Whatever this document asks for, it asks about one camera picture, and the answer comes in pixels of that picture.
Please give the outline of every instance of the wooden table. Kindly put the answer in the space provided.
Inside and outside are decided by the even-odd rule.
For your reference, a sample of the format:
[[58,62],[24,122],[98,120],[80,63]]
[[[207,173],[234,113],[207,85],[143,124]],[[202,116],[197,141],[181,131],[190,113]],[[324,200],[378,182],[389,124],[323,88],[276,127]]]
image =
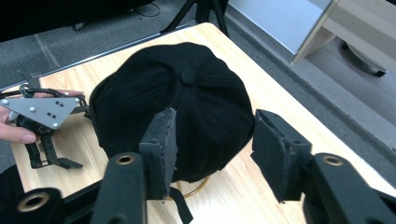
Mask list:
[[[350,160],[374,188],[392,195],[395,189],[360,159],[350,148],[300,105],[290,94],[255,64],[221,31],[209,23],[186,28],[146,43],[41,78],[46,88],[84,91],[89,98],[102,79],[116,71],[139,49],[154,45],[193,42],[208,46],[244,81],[253,111],[269,110],[283,117],[313,144],[313,153],[331,152]],[[91,122],[80,114],[71,116],[53,137],[59,157],[84,164],[65,170],[57,166],[33,170],[24,145],[13,152],[26,191],[55,187],[70,195],[101,179],[106,155],[99,148]],[[305,223],[301,202],[279,204],[259,167],[250,158],[251,142],[221,172],[213,174],[206,186],[187,199],[193,223]],[[197,184],[183,184],[183,191]],[[173,202],[148,202],[149,223],[180,223]]]

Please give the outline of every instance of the white panel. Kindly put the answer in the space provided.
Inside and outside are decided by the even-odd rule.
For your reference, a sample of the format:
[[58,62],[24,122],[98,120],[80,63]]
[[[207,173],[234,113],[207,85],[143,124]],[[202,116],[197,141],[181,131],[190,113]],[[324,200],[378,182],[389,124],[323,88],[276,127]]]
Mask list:
[[230,0],[229,4],[296,54],[331,1]]

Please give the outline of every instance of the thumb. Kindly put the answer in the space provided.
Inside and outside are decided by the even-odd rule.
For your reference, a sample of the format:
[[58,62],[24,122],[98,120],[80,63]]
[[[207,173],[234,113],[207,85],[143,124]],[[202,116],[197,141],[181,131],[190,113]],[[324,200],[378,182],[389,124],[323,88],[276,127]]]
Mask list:
[[9,126],[5,123],[0,123],[0,139],[22,144],[31,144],[36,140],[33,132],[21,127]]

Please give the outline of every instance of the human hand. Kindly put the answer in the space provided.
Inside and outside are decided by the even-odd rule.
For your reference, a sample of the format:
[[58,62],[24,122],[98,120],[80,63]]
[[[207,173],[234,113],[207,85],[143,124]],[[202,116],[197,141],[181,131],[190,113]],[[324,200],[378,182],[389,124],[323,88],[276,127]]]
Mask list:
[[[81,95],[81,91],[60,91],[68,92],[69,96]],[[45,93],[37,93],[35,97],[46,97],[49,96]],[[10,110],[0,106],[0,139],[6,140],[13,143],[31,144],[36,140],[35,133],[22,128],[9,125],[8,115]]]

